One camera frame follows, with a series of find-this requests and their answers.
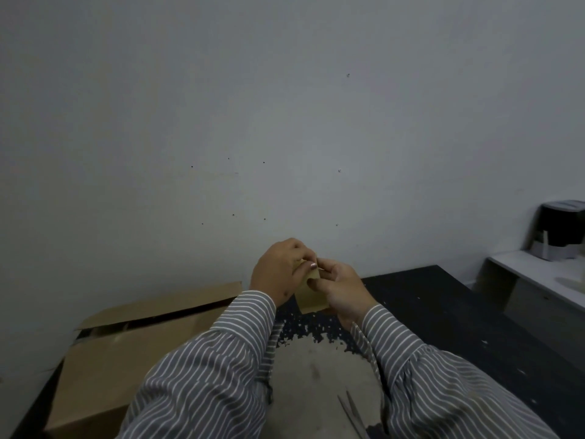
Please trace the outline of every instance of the striped sleeve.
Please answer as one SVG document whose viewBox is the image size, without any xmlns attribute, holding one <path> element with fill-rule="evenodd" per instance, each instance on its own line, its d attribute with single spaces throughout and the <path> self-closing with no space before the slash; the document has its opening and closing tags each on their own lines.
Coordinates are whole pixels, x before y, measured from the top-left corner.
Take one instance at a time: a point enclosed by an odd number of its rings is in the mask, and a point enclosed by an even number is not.
<svg viewBox="0 0 585 439">
<path fill-rule="evenodd" d="M 468 361 L 422 342 L 382 305 L 366 314 L 362 332 L 385 384 L 392 437 L 557 437 L 512 393 Z"/>
<path fill-rule="evenodd" d="M 235 298 L 209 331 L 150 370 L 118 437 L 257 437 L 267 407 L 258 376 L 275 312 L 272 299 L 259 291 Z"/>
</svg>

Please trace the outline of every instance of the white countertop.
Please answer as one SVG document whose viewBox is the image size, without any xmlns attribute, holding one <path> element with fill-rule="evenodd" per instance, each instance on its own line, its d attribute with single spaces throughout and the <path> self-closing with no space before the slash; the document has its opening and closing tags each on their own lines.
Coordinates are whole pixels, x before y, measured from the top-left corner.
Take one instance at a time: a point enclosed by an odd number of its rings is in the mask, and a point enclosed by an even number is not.
<svg viewBox="0 0 585 439">
<path fill-rule="evenodd" d="M 549 262 L 525 251 L 513 251 L 492 256 L 490 260 L 585 311 L 585 289 L 581 282 L 585 271 L 584 257 Z"/>
</svg>

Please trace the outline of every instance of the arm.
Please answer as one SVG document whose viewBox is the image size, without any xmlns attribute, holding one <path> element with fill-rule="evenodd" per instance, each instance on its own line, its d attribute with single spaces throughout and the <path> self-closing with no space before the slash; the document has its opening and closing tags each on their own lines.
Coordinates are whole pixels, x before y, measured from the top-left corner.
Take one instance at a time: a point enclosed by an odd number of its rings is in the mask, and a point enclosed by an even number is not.
<svg viewBox="0 0 585 439">
<path fill-rule="evenodd" d="M 295 268 L 301 259 L 308 261 Z M 296 239 L 271 246 L 252 273 L 250 287 L 256 291 L 235 298 L 209 331 L 150 370 L 118 437 L 257 437 L 266 417 L 262 382 L 274 354 L 276 339 L 267 344 L 276 307 L 317 268 L 316 261 Z"/>
<path fill-rule="evenodd" d="M 556 437 L 512 393 L 458 356 L 425 344 L 370 295 L 349 265 L 318 259 L 311 281 L 374 363 L 392 437 Z"/>
</svg>

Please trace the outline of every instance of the gray wall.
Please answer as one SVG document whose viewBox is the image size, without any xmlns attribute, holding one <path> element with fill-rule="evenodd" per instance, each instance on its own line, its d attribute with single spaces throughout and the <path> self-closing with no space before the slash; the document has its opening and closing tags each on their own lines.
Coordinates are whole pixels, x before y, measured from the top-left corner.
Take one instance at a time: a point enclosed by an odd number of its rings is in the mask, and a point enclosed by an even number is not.
<svg viewBox="0 0 585 439">
<path fill-rule="evenodd" d="M 585 0 L 2 0 L 4 381 L 296 236 L 473 280 L 585 194 Z"/>
</svg>

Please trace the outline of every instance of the shirt cuff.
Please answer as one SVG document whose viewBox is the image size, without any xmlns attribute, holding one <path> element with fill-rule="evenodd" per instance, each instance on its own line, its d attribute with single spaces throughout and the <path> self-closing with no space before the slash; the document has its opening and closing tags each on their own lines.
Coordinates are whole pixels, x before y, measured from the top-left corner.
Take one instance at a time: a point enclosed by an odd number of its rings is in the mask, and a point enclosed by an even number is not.
<svg viewBox="0 0 585 439">
<path fill-rule="evenodd" d="M 370 341 L 390 388 L 402 366 L 418 348 L 425 345 L 380 304 L 367 312 L 362 322 L 362 332 Z"/>
<path fill-rule="evenodd" d="M 211 326 L 212 330 L 231 332 L 244 340 L 259 364 L 276 316 L 274 301 L 261 291 L 244 291 Z"/>
</svg>

